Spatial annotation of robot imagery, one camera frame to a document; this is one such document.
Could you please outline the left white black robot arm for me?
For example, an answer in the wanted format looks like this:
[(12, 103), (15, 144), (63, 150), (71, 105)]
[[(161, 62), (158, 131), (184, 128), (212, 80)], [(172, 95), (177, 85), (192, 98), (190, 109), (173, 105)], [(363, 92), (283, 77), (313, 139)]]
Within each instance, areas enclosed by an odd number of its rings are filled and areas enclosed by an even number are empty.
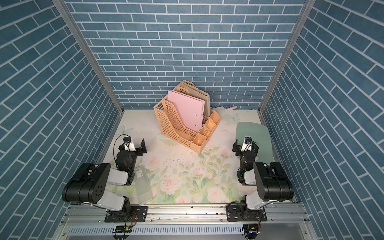
[(147, 153), (145, 140), (140, 147), (135, 145), (128, 135), (122, 135), (123, 144), (116, 154), (116, 169), (110, 163), (82, 164), (64, 187), (62, 199), (70, 203), (83, 203), (106, 210), (106, 223), (128, 223), (132, 226), (146, 220), (148, 207), (131, 205), (128, 197), (119, 196), (106, 189), (108, 184), (129, 186), (134, 180), (143, 177), (136, 174), (136, 160)]

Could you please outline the green cutting board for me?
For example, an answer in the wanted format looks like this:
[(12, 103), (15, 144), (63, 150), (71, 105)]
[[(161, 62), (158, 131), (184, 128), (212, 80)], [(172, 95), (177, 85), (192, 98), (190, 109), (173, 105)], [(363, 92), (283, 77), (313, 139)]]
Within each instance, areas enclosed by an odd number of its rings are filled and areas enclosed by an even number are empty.
[(270, 132), (266, 126), (251, 122), (240, 122), (236, 128), (236, 139), (239, 147), (243, 146), (245, 136), (250, 137), (258, 144), (257, 157), (259, 157), (259, 162), (269, 164), (275, 161)]

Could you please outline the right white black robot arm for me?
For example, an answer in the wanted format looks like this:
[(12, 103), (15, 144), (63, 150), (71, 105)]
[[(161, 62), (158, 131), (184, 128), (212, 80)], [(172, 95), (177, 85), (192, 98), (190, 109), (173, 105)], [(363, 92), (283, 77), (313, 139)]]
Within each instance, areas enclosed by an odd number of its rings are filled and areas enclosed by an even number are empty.
[(269, 164), (258, 161), (258, 143), (246, 136), (242, 145), (233, 144), (233, 152), (240, 158), (237, 170), (238, 182), (256, 190), (243, 196), (240, 203), (231, 202), (226, 206), (229, 222), (265, 222), (265, 207), (275, 202), (292, 200), (293, 186), (278, 162)]

